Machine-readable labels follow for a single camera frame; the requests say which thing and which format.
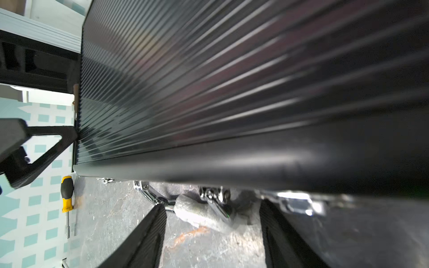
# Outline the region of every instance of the stained concrete floor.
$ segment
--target stained concrete floor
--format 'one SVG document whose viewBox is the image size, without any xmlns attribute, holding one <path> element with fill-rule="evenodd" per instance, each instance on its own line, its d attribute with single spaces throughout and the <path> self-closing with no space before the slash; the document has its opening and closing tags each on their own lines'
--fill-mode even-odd
<svg viewBox="0 0 429 268">
<path fill-rule="evenodd" d="M 151 185 L 164 195 L 186 193 L 194 198 L 197 195 L 197 187 L 192 185 Z M 174 213 L 167 212 L 159 267 L 266 267 L 258 204 L 244 204 L 237 200 L 240 199 L 236 199 L 236 205 L 246 211 L 249 221 L 248 225 L 240 226 L 229 234 L 193 227 Z M 71 237 L 64 245 L 70 268 L 100 265 L 152 207 L 133 189 L 131 181 L 104 185 L 95 178 L 77 178 L 75 209 L 70 214 Z"/>
</svg>

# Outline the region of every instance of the black plastic bracket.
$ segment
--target black plastic bracket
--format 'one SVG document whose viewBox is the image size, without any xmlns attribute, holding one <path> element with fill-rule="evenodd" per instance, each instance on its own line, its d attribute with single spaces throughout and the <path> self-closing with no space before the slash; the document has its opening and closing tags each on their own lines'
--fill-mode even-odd
<svg viewBox="0 0 429 268">
<path fill-rule="evenodd" d="M 73 126 L 27 126 L 17 118 L 0 119 L 0 126 L 0 174 L 4 173 L 15 189 L 30 184 L 77 139 Z M 61 135 L 61 140 L 36 161 L 27 163 L 27 154 L 21 145 L 32 136 L 42 135 Z"/>
</svg>

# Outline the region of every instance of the metal frame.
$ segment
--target metal frame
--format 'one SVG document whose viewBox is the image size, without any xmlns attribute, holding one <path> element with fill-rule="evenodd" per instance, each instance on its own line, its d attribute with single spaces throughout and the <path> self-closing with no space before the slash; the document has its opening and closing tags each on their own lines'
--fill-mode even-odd
<svg viewBox="0 0 429 268">
<path fill-rule="evenodd" d="M 3 30 L 0 44 L 2 84 L 73 93 L 73 85 L 79 82 L 79 53 Z"/>
<path fill-rule="evenodd" d="M 0 9 L 0 30 L 76 53 L 81 52 L 82 38 L 80 36 L 72 35 L 4 9 Z"/>
</svg>

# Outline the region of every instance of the teal patterned wall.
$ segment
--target teal patterned wall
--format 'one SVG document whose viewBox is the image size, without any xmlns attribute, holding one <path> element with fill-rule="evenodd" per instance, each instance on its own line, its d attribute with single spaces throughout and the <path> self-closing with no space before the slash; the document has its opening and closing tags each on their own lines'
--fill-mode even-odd
<svg viewBox="0 0 429 268">
<path fill-rule="evenodd" d="M 0 118 L 22 118 L 28 126 L 71 126 L 73 114 L 72 106 L 0 98 Z M 59 136 L 32 137 L 23 147 L 33 162 L 59 140 Z M 0 268 L 61 267 L 67 240 L 60 184 L 71 173 L 71 165 L 70 147 L 23 188 L 14 190 L 0 175 Z"/>
</svg>

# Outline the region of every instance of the rust stain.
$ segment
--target rust stain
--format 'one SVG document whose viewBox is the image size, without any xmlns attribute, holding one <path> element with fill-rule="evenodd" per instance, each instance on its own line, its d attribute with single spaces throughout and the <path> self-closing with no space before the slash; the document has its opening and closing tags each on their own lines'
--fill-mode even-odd
<svg viewBox="0 0 429 268">
<path fill-rule="evenodd" d="M 182 234 L 179 235 L 179 237 L 177 237 L 174 240 L 173 246 L 169 247 L 169 248 L 173 249 L 176 246 L 178 246 L 178 245 L 182 244 L 183 242 L 185 242 L 187 238 L 194 238 L 196 236 L 200 236 L 200 235 L 203 235 L 205 233 L 208 233 L 209 231 L 210 231 L 209 228 L 201 226 L 201 227 L 199 227 L 196 230 L 193 230 L 193 231 L 190 231 L 190 232 L 187 232 L 187 233 L 182 233 Z"/>
<path fill-rule="evenodd" d="M 85 205 L 85 197 L 83 196 L 76 196 L 75 197 L 75 203 L 73 205 L 73 209 L 83 208 Z"/>
</svg>

